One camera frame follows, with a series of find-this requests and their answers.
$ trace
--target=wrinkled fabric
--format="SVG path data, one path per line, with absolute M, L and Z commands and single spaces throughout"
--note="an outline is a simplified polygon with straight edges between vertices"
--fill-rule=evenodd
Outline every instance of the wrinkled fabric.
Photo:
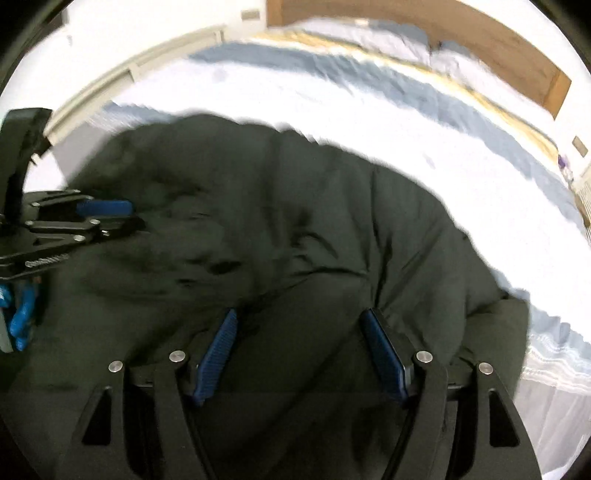
M 189 412 L 220 480 L 381 477 L 405 414 L 359 329 L 369 307 L 444 364 L 491 362 L 514 391 L 527 305 L 392 170 L 198 115 L 118 135 L 72 187 L 129 199 L 146 229 L 72 255 L 6 367 L 0 413 L 48 475 L 111 361 L 165 361 L 228 307 L 240 327 L 219 392 Z

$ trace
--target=bed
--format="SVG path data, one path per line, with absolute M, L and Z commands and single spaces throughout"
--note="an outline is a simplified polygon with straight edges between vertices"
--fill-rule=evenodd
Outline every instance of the bed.
M 552 132 L 570 80 L 454 0 L 267 8 L 267 32 L 194 48 L 104 105 L 98 89 L 89 116 L 92 89 L 58 111 L 47 135 L 63 178 L 122 130 L 197 112 L 292 128 L 403 173 L 443 202 L 498 284 L 529 301 L 515 403 L 545 479 L 559 478 L 591 433 L 591 249 Z

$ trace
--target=pillow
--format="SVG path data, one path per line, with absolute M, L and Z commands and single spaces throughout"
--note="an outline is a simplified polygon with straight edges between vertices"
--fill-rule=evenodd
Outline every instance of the pillow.
M 501 80 L 466 47 L 456 42 L 441 42 L 439 50 L 431 52 L 429 65 L 435 72 L 480 93 L 556 142 L 554 118 L 550 112 Z
M 381 53 L 394 59 L 428 66 L 430 49 L 428 41 L 424 41 L 427 34 L 422 30 L 408 28 L 414 26 L 406 25 L 394 32 L 392 30 L 396 29 L 393 26 L 390 26 L 390 30 L 385 30 L 376 28 L 375 21 L 359 20 L 364 19 L 311 18 L 294 24 L 291 28 L 353 43 L 365 50 Z

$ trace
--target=wooden headboard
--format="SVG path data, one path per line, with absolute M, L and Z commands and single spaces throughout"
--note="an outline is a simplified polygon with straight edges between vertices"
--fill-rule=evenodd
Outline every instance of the wooden headboard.
M 431 46 L 454 40 L 554 118 L 570 88 L 564 72 L 531 43 L 457 0 L 267 0 L 270 27 L 310 17 L 394 20 L 422 28 Z

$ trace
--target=metal pin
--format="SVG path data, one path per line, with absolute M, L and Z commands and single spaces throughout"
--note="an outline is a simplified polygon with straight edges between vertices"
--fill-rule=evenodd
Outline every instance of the metal pin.
M 485 375 L 490 375 L 491 373 L 493 373 L 495 371 L 492 368 L 492 365 L 491 364 L 487 364 L 486 362 L 482 362 L 481 364 L 479 364 L 478 365 L 478 370 L 480 370 Z
M 121 360 L 115 360 L 109 364 L 109 372 L 117 373 L 123 368 L 123 362 Z
M 423 364 L 427 364 L 433 360 L 433 355 L 430 352 L 421 350 L 417 352 L 417 360 Z
M 170 359 L 171 362 L 174 363 L 179 363 L 182 362 L 185 359 L 185 352 L 183 352 L 182 350 L 175 350 L 173 353 L 171 353 L 168 358 Z

